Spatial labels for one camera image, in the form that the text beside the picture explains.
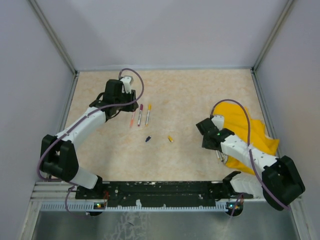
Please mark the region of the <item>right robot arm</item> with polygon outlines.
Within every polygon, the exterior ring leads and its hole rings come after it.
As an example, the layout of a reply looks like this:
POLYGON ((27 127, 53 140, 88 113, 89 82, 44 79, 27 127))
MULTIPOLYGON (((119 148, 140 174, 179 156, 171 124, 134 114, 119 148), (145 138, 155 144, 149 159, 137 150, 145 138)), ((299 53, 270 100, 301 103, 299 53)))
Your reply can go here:
POLYGON ((284 155, 276 157, 265 153, 241 140, 233 131, 223 127, 221 115, 205 118, 196 124, 202 135, 202 147, 234 158, 254 174, 237 173, 223 185, 223 192, 229 198, 246 193, 264 198, 278 211, 297 199, 306 187, 294 161, 284 155))

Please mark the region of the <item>blue pen cap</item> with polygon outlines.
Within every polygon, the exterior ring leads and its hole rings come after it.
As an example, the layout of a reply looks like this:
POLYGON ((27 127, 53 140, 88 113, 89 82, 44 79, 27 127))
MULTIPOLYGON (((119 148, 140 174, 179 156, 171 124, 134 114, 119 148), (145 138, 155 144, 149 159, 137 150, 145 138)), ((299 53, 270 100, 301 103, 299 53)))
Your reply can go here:
POLYGON ((146 139, 145 139, 145 142, 147 143, 148 141, 150 141, 151 140, 151 136, 148 136, 146 139))

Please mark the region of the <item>white purple marker pen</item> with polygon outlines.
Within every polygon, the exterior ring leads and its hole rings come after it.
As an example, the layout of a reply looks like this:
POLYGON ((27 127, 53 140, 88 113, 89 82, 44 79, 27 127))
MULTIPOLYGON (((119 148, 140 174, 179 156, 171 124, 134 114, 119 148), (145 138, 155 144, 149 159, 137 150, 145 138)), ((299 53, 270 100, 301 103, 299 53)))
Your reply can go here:
POLYGON ((137 126, 138 126, 138 127, 141 126, 142 115, 143 115, 143 110, 139 110, 139 113, 138 113, 138 121, 137 121, 137 126))

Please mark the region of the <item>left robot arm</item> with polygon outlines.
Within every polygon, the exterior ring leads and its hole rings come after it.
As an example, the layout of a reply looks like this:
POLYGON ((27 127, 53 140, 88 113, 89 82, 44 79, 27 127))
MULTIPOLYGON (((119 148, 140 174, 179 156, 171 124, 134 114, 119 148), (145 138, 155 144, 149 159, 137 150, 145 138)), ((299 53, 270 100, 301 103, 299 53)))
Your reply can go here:
POLYGON ((91 197, 103 195, 102 178, 79 165, 76 150, 98 127, 120 112, 134 112, 138 108, 131 76, 110 79, 104 92, 89 105, 85 113, 65 130, 42 139, 39 172, 64 182, 86 188, 91 197))

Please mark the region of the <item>white yellow marker pen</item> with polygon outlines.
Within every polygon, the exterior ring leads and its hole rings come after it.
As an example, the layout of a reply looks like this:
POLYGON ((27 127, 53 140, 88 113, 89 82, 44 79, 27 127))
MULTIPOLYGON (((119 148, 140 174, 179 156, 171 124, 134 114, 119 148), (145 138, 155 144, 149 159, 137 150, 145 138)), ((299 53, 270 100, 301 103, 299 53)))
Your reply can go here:
POLYGON ((148 109, 147 109, 147 115, 146 115, 145 126, 148 126, 148 124, 149 124, 149 120, 150 120, 150 113, 151 113, 151 110, 148 110, 148 109))

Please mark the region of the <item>orange pen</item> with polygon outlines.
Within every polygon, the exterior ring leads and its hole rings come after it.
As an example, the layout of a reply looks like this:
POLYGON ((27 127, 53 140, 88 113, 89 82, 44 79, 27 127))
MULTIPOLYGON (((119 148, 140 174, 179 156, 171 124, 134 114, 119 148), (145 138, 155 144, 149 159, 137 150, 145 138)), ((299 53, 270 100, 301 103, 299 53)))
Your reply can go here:
POLYGON ((136 114, 136 111, 134 111, 134 112, 132 113, 132 116, 131 116, 131 119, 130 119, 130 125, 129 125, 130 128, 132 128, 133 125, 134 125, 135 114, 136 114))

